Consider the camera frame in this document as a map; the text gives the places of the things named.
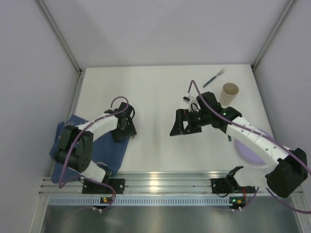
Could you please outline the blue cloth placemat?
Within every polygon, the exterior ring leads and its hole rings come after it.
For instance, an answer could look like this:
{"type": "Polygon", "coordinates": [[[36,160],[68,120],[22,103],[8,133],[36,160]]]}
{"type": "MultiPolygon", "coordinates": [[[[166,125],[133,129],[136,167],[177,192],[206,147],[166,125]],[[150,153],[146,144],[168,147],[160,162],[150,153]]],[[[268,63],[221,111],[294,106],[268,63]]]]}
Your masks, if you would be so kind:
{"type": "Polygon", "coordinates": [[[113,115],[101,116],[91,122],[76,115],[72,115],[68,122],[60,122],[56,128],[54,144],[50,150],[50,156],[56,160],[59,151],[59,142],[66,126],[72,126],[78,131],[94,133],[92,156],[90,162],[86,162],[86,169],[81,172],[74,170],[67,164],[65,173],[63,163],[56,162],[51,176],[53,183],[66,183],[78,180],[78,176],[84,176],[96,182],[102,182],[108,172],[115,175],[122,164],[129,138],[122,142],[114,142],[112,131],[116,129],[118,119],[113,115]]]}

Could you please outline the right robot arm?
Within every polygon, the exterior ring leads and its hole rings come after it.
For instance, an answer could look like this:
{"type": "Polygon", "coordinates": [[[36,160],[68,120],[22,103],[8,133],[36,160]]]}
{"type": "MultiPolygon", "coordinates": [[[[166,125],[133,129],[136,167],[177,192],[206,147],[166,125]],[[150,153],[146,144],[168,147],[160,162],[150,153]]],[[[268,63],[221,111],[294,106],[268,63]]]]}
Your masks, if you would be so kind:
{"type": "Polygon", "coordinates": [[[176,110],[170,136],[200,133],[203,126],[210,125],[244,144],[265,162],[265,168],[237,166],[229,171],[226,182],[232,191],[256,186],[287,198],[307,179],[307,155],[302,149],[279,145],[253,127],[236,109],[223,108],[211,92],[196,98],[187,95],[183,99],[189,107],[176,110]]]}

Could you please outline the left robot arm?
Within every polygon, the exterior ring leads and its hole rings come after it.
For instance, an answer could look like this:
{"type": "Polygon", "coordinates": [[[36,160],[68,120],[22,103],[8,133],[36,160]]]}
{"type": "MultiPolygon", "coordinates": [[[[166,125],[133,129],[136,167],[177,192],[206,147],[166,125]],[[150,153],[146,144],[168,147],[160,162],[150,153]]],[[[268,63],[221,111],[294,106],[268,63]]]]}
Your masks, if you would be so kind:
{"type": "Polygon", "coordinates": [[[103,182],[120,169],[130,137],[137,134],[133,106],[122,102],[90,122],[72,115],[59,123],[50,151],[55,160],[52,181],[63,186],[79,176],[103,182]]]}

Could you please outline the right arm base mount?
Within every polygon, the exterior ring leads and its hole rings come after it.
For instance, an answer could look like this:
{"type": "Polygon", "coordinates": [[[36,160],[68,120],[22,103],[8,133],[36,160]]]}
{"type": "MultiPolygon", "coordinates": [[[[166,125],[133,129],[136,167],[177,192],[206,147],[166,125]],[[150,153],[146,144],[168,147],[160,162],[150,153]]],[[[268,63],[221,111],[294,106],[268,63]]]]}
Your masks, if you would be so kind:
{"type": "Polygon", "coordinates": [[[225,178],[211,179],[212,193],[217,194],[219,197],[226,197],[233,193],[255,193],[254,186],[239,186],[234,178],[237,171],[241,170],[243,166],[237,166],[226,174],[225,178]]]}

